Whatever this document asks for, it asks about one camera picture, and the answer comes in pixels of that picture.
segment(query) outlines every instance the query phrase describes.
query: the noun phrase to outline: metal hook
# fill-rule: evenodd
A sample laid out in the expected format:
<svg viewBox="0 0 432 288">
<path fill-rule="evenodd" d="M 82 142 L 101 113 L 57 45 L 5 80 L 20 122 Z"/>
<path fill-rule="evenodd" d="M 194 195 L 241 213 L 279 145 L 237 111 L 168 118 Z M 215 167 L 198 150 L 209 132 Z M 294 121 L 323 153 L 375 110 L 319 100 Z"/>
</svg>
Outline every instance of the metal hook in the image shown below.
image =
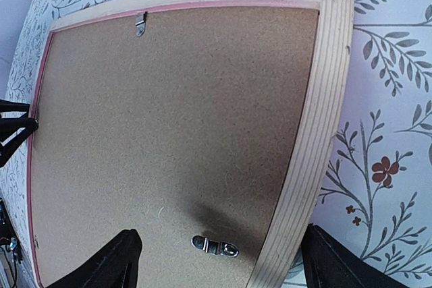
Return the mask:
<svg viewBox="0 0 432 288">
<path fill-rule="evenodd" d="M 212 241 L 207 237 L 194 236 L 191 240 L 192 245 L 205 253 L 210 253 L 220 256 L 228 256 L 230 258 L 235 258 L 239 251 L 238 248 L 231 243 Z"/>
</svg>

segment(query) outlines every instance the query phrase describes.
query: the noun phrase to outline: metal clip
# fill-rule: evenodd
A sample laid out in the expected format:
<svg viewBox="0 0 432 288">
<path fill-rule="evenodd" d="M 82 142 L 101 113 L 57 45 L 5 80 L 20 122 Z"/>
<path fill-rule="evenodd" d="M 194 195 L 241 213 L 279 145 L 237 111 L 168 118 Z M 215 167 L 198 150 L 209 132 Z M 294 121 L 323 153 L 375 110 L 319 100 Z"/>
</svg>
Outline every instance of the metal clip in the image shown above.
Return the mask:
<svg viewBox="0 0 432 288">
<path fill-rule="evenodd" d="M 194 236 L 191 240 L 192 245 L 205 253 L 214 254 L 215 256 L 228 256 L 235 258 L 238 256 L 238 248 L 231 243 L 211 241 L 207 237 Z"/>
<path fill-rule="evenodd" d="M 146 31 L 147 12 L 135 18 L 136 36 L 140 37 Z"/>
</svg>

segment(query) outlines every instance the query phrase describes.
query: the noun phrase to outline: cable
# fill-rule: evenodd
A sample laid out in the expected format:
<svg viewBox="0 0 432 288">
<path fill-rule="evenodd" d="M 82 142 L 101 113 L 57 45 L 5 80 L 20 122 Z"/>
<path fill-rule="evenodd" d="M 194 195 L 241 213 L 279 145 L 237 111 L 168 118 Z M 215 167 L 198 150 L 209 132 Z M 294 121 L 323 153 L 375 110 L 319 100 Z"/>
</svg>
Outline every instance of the cable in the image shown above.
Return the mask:
<svg viewBox="0 0 432 288">
<path fill-rule="evenodd" d="M 14 268 L 14 270 L 15 270 L 15 279 L 13 280 L 14 282 L 13 282 L 13 286 L 12 286 L 12 288 L 16 288 L 16 282 L 17 282 L 17 280 L 18 280 L 18 271 L 16 270 L 16 259 L 15 259 L 15 254 L 13 255 L 13 268 Z"/>
<path fill-rule="evenodd" d="M 3 249 L 1 246 L 0 246 L 0 249 L 1 249 L 1 251 L 3 252 L 3 254 L 5 255 L 5 259 L 6 259 L 6 262 L 7 262 L 7 265 L 9 266 L 9 270 L 10 270 L 10 272 L 11 272 L 11 274 L 12 274 L 12 277 L 13 277 L 13 286 L 12 286 L 12 288 L 16 288 L 16 283 L 17 283 L 17 279 L 18 279 L 18 272 L 17 272 L 17 270 L 16 270 L 16 259 L 15 259 L 15 256 L 13 256 L 13 265 L 14 265 L 14 270 L 15 270 L 15 272 L 12 272 L 12 266 L 11 266 L 11 264 L 9 263 L 9 260 L 7 259 L 7 254 L 6 254 L 6 251 L 5 251 L 5 249 Z"/>
</svg>

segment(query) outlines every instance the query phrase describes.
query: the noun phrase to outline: leaf pattern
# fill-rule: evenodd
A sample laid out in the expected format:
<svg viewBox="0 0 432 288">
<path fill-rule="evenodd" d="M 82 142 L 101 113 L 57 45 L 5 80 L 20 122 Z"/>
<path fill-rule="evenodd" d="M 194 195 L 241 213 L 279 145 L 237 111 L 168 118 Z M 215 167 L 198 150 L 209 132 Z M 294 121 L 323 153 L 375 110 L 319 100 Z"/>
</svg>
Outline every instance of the leaf pattern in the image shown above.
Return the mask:
<svg viewBox="0 0 432 288">
<path fill-rule="evenodd" d="M 33 0 L 13 57 L 7 98 L 28 103 L 32 100 L 38 61 L 53 20 L 106 1 L 110 0 Z M 320 196 L 325 208 L 317 205 L 314 220 L 328 228 L 328 217 L 317 219 L 317 215 L 341 212 L 337 214 L 340 219 L 337 227 L 330 228 L 330 233 L 336 237 L 342 233 L 339 238 L 344 245 L 356 250 L 358 240 L 363 237 L 362 248 L 367 248 L 359 251 L 358 256 L 362 254 L 365 262 L 410 287 L 419 287 L 419 280 L 423 287 L 430 286 L 432 247 L 426 238 L 431 236 L 431 224 L 425 219 L 425 213 L 422 214 L 428 208 L 429 197 L 415 187 L 422 183 L 424 188 L 425 183 L 430 183 L 424 175 L 430 174 L 432 166 L 432 102 L 425 98 L 417 103 L 414 100 L 418 97 L 413 94 L 429 95 L 431 0 L 354 0 L 354 9 L 351 55 L 353 59 L 363 60 L 367 68 L 352 66 L 348 83 L 351 83 L 350 88 L 355 88 L 363 78 L 368 80 L 368 86 L 376 88 L 363 87 L 362 98 L 346 93 L 345 105 L 349 108 L 342 113 L 342 127 L 335 136 L 335 148 L 327 170 L 335 183 L 325 177 L 321 192 L 325 196 Z M 398 15 L 401 9 L 409 12 L 409 16 Z M 359 101 L 361 108 L 351 107 Z M 408 114 L 400 113 L 404 105 L 410 107 Z M 365 115 L 368 121 L 359 124 L 360 119 L 366 120 Z M 392 120 L 393 115 L 398 116 L 397 123 Z M 417 138 L 431 140 L 412 147 L 412 139 Z M 0 170 L 0 186 L 11 207 L 10 215 L 23 249 L 31 258 L 26 159 L 26 145 L 23 145 Z M 418 159 L 426 161 L 426 165 L 414 166 Z M 403 199 L 391 195 L 396 190 Z M 349 206 L 346 206 L 346 199 L 351 201 Z M 373 202 L 373 217 L 369 199 Z M 346 228 L 356 231 L 358 236 L 355 239 L 347 236 Z M 297 259 L 293 269 L 301 268 L 299 264 L 301 259 Z M 284 287 L 306 287 L 304 275 L 297 270 L 291 272 Z"/>
<path fill-rule="evenodd" d="M 429 6 L 426 9 L 427 19 L 421 23 L 409 24 L 417 28 L 432 27 L 430 24 Z M 388 32 L 384 35 L 374 32 L 372 28 L 387 26 L 387 24 L 357 24 L 354 29 L 369 36 L 369 40 L 364 44 L 363 57 L 368 60 L 371 54 L 371 69 L 374 70 L 380 65 L 379 78 L 385 79 L 384 86 L 391 85 L 391 95 L 396 96 L 403 89 L 404 80 L 401 76 L 406 75 L 408 81 L 414 81 L 418 89 L 422 88 L 425 92 L 429 91 L 429 82 L 432 72 L 427 71 L 432 68 L 432 64 L 426 60 L 418 60 L 418 57 L 427 55 L 426 51 L 413 49 L 420 40 L 410 38 L 410 33 L 405 31 Z M 392 27 L 406 26 L 406 24 L 393 24 Z"/>
</svg>

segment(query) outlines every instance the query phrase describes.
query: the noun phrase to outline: cork board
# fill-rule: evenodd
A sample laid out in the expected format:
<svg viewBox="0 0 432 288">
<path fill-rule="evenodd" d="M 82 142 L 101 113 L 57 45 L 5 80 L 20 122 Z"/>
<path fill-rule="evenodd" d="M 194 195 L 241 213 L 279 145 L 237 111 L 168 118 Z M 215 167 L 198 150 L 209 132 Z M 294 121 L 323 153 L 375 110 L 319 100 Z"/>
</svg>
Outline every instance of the cork board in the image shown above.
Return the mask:
<svg viewBox="0 0 432 288">
<path fill-rule="evenodd" d="M 318 11 L 227 7 L 56 32 L 32 148 L 44 286 L 122 229 L 143 242 L 139 287 L 245 287 L 284 182 Z M 194 235 L 239 247 L 230 259 Z"/>
</svg>

